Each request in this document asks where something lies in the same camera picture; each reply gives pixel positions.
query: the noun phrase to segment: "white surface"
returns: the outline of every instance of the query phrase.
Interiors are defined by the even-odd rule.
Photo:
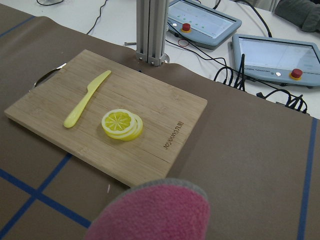
[[[216,3],[214,0],[202,0],[201,2],[211,8]],[[0,0],[0,3],[35,16],[47,16],[60,25],[82,33],[87,33],[99,15],[99,9],[104,3],[104,0],[64,0],[63,3],[53,6],[41,6],[36,0]],[[221,3],[216,10],[242,20],[242,26],[237,30],[237,33],[268,36],[264,25],[250,7],[229,0],[221,0]],[[273,37],[313,42],[317,44],[318,48],[320,47],[319,32],[303,32],[295,25],[274,15],[272,12],[261,9],[257,10],[268,24]],[[97,22],[97,25],[90,35],[117,45],[123,45],[124,42],[135,42],[136,1],[108,0],[106,6],[102,9],[100,20]],[[166,38],[173,43],[177,43],[179,40],[170,33],[167,33]],[[227,64],[234,68],[231,42],[230,37],[215,50],[203,48],[202,50],[213,58],[225,58]],[[221,65],[216,62],[202,60],[195,54],[179,47],[172,46],[169,43],[165,46],[165,52],[169,55],[171,63],[178,63],[211,80],[214,79],[217,71],[221,68]],[[218,80],[220,82],[224,81],[224,71],[221,72]],[[320,102],[320,87],[308,89],[303,86],[287,86],[281,88],[288,90],[296,96],[302,94],[303,99],[308,105],[308,113],[311,116],[320,119],[320,107],[318,107],[318,103]],[[266,95],[273,91],[272,88],[264,86],[259,82],[250,81],[246,81],[245,90],[253,95],[258,92],[262,92]],[[269,97],[268,100],[285,103],[287,98],[288,97],[283,93],[276,93]]]

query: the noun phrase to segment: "yellow lemon slice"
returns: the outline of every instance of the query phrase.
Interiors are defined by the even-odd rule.
[[[125,109],[107,112],[101,120],[101,125],[110,138],[123,141],[136,139],[143,129],[142,119]]]

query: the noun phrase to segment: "knife handle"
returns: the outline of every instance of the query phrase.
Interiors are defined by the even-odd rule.
[[[84,111],[87,103],[89,102],[94,92],[95,91],[88,91],[86,95],[81,99],[81,101],[75,106],[75,108],[69,113],[69,115],[63,122],[63,125],[66,128],[72,128],[77,123],[78,119],[80,118],[82,112]]]

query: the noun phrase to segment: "blue line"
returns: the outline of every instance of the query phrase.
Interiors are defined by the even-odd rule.
[[[306,162],[305,178],[304,178],[304,186],[303,186],[303,194],[302,194],[302,202],[301,202],[301,210],[300,210],[299,227],[298,227],[298,234],[296,238],[297,240],[305,239],[308,203],[309,203],[309,191],[310,191],[312,165],[313,165],[315,143],[316,143],[317,122],[318,121],[316,118],[312,119],[308,158]]]
[[[36,199],[40,200],[44,204],[50,206],[55,209],[59,213],[65,215],[66,217],[74,220],[81,226],[88,228],[91,222],[84,217],[80,216],[76,212],[68,209],[67,207],[61,205],[60,203],[54,201],[42,194],[42,191],[51,183],[51,181],[57,176],[57,174],[61,171],[61,169],[67,164],[67,162],[71,159],[72,155],[67,153],[66,156],[61,160],[61,162],[55,167],[55,169],[51,172],[51,174],[43,181],[38,189],[34,189],[21,180],[17,179],[13,175],[7,173],[6,171],[0,169],[0,177],[7,180],[11,184],[15,185],[19,189],[25,191],[30,194],[31,197],[29,200],[18,210],[18,212],[11,218],[11,220],[4,226],[4,228],[0,231],[0,239],[2,239],[8,231],[16,224],[16,222],[21,218],[21,216],[28,210],[28,208],[34,203]]]
[[[31,19],[35,18],[35,16],[31,16],[28,19],[24,20],[23,22],[20,22],[18,25],[10,28],[9,30],[3,32],[0,34],[0,38],[3,37],[4,35],[10,33],[12,30],[15,30],[16,28],[20,27],[21,25],[25,24],[26,22],[30,21]]]

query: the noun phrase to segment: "touch screen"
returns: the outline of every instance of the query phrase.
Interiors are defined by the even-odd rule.
[[[231,19],[186,1],[178,1],[169,6],[168,17],[181,24],[188,23],[192,29],[213,39],[220,36],[234,23]]]
[[[239,46],[241,54],[245,54],[246,66],[320,73],[320,62],[312,45],[239,37]]]

